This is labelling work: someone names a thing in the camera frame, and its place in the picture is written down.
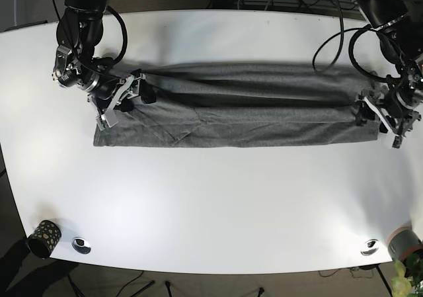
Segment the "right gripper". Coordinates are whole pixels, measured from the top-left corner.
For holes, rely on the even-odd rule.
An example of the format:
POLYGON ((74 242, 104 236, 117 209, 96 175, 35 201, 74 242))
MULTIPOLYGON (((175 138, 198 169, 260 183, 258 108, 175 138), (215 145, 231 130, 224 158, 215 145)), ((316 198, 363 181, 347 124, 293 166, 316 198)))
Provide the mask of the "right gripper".
POLYGON ((141 71, 117 78, 100 76, 97 84, 88 91, 88 102, 99 115, 112 114, 117 107, 121 112, 132 111, 134 104, 131 98, 138 95, 143 104, 153 104, 157 101, 157 94, 145 77, 141 71))

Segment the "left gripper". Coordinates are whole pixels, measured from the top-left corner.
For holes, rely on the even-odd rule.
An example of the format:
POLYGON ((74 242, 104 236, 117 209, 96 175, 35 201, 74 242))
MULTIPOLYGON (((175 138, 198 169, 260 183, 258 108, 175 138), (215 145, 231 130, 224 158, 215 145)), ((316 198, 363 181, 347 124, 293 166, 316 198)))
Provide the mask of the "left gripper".
POLYGON ((422 92, 418 89, 391 89, 379 99, 360 93, 354 105, 355 123, 364 126, 368 121, 378 121, 381 133, 404 138, 413 124, 422 119, 416 110, 421 103, 422 92))

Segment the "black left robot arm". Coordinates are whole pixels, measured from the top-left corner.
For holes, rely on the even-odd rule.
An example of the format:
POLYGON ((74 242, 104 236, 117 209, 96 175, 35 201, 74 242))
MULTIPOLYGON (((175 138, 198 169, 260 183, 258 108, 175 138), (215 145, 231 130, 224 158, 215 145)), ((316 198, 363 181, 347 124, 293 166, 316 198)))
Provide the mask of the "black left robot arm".
POLYGON ((380 120, 380 131, 394 135, 393 147, 400 148, 405 134, 414 122, 421 120, 416 111, 422 103, 422 23, 411 19, 403 0, 354 0, 368 24, 350 39, 348 55, 351 64, 362 75, 387 92, 360 96, 361 118, 380 120), (354 57, 354 46, 365 32, 374 30, 384 58, 393 64, 398 77, 380 77, 362 68, 354 57))

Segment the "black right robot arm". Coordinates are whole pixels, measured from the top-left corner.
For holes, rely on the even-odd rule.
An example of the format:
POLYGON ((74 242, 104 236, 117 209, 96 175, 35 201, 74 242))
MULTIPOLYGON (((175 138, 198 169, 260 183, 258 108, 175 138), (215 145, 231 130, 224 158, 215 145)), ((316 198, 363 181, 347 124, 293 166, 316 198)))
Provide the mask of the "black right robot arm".
POLYGON ((156 92, 141 70, 125 76, 113 72, 126 54, 128 31, 108 0, 65 0, 64 13, 58 17, 56 39, 53 79, 64 88, 77 86, 86 92, 99 114, 107 109, 129 112, 135 97, 145 104, 157 100, 156 92), (115 17, 122 31, 122 47, 116 58, 94 56, 103 36, 102 19, 106 11, 115 17))

